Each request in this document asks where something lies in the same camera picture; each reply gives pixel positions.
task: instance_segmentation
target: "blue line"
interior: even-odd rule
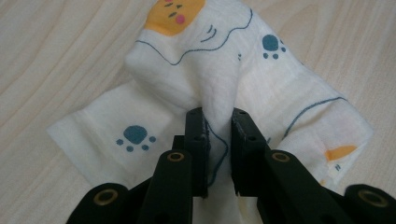
[[[288,136],[288,134],[289,134],[291,128],[294,126],[294,124],[297,122],[297,120],[300,118],[300,116],[302,116],[306,111],[308,111],[308,110],[314,108],[314,107],[317,106],[317,105],[323,105],[323,104],[329,103],[329,102],[331,102],[331,101],[336,101],[336,100],[345,100],[345,101],[346,101],[347,99],[345,99],[344,97],[339,96],[339,97],[336,97],[336,98],[332,98],[332,99],[320,101],[320,102],[314,103],[314,104],[312,104],[312,105],[306,107],[306,108],[305,108],[303,111],[301,111],[300,114],[298,114],[297,117],[291,122],[291,124],[289,125],[288,129],[285,131],[285,134],[283,135],[282,140],[285,139],[285,138]]]
[[[212,28],[213,28],[213,25],[210,25],[210,28],[206,33],[209,34],[212,31]]]
[[[215,36],[215,35],[216,35],[216,32],[217,32],[217,31],[218,31],[218,30],[217,30],[217,29],[215,29],[215,31],[213,32],[213,35],[212,35],[212,36],[210,36],[209,38],[205,39],[205,40],[201,40],[201,43],[204,43],[205,41],[208,41],[209,39],[213,38],[213,36]]]
[[[222,139],[220,136],[218,136],[217,134],[215,134],[215,132],[213,132],[212,127],[210,127],[210,124],[209,124],[209,122],[208,122],[206,119],[205,119],[205,122],[206,122],[206,124],[207,124],[207,127],[209,127],[209,131],[212,132],[213,135],[215,135],[215,137],[216,137],[217,139],[219,139],[219,140],[224,144],[224,146],[225,146],[224,153],[223,153],[223,155],[221,156],[219,162],[218,162],[218,163],[216,164],[216,166],[215,166],[215,170],[213,171],[212,178],[211,178],[210,181],[207,183],[207,185],[210,187],[210,186],[212,186],[212,185],[215,183],[216,177],[217,177],[217,175],[218,175],[218,171],[219,171],[219,169],[220,169],[222,163],[224,162],[225,157],[226,157],[227,154],[228,154],[229,147],[228,147],[227,142],[226,142],[224,139]]]
[[[244,30],[244,29],[247,29],[247,28],[249,27],[249,25],[250,25],[250,22],[251,22],[251,19],[252,19],[252,18],[253,18],[253,11],[250,9],[250,19],[249,19],[247,25],[244,26],[244,27],[236,27],[236,28],[233,28],[233,29],[228,33],[228,35],[227,35],[227,37],[225,38],[224,42],[223,42],[219,47],[217,47],[217,48],[215,48],[215,49],[190,49],[190,50],[187,50],[186,52],[184,52],[184,53],[181,55],[180,59],[179,59],[177,62],[175,62],[175,63],[171,63],[169,60],[167,60],[165,57],[163,57],[163,55],[162,55],[157,49],[155,49],[155,47],[152,46],[150,43],[148,43],[148,42],[146,42],[146,41],[143,41],[143,40],[136,40],[136,43],[142,43],[142,44],[149,45],[149,46],[152,47],[155,51],[157,51],[157,52],[161,55],[161,57],[163,57],[164,60],[166,60],[167,62],[169,62],[169,64],[171,64],[171,65],[178,65],[178,64],[181,62],[181,60],[183,59],[183,57],[184,57],[186,54],[190,53],[190,52],[195,52],[195,51],[214,51],[214,50],[221,49],[221,48],[224,46],[224,44],[228,41],[228,38],[230,37],[231,33],[232,33],[233,31],[235,31],[235,30]]]

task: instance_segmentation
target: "wood grain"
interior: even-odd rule
[[[0,223],[65,223],[92,187],[46,128],[129,79],[154,0],[0,1]],[[396,2],[246,0],[373,125],[339,188],[396,197]]]

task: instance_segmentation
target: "wooden table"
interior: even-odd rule
[[[92,186],[46,128],[128,80],[154,0],[0,2],[0,223],[65,223]],[[375,129],[342,181],[396,197],[396,2],[246,0]]]

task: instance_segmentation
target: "paw print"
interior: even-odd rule
[[[262,55],[264,59],[268,59],[270,52],[274,53],[272,56],[275,60],[278,59],[279,55],[277,54],[277,51],[279,50],[279,48],[281,51],[286,52],[286,48],[285,46],[283,46],[283,42],[281,40],[278,41],[276,36],[274,35],[265,35],[262,38],[262,46],[264,47],[264,50],[269,51],[269,52],[265,51],[264,54]]]
[[[123,136],[133,145],[129,145],[126,147],[126,150],[129,152],[134,151],[134,146],[135,147],[139,147],[139,145],[141,146],[141,148],[145,151],[149,150],[149,146],[144,144],[144,141],[146,140],[146,137],[148,136],[148,131],[139,126],[139,125],[133,125],[133,126],[129,126],[128,128],[125,129],[125,131],[123,132]],[[154,143],[155,141],[157,141],[157,139],[154,136],[151,136],[148,141],[150,143]],[[119,146],[122,146],[124,144],[124,140],[123,139],[118,139],[116,141],[116,144]]]

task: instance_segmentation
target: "light wood surface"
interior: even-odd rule
[[[46,128],[129,79],[154,0],[0,1],[0,223],[65,223],[92,188]],[[373,125],[347,173],[396,197],[396,1],[247,0]]]

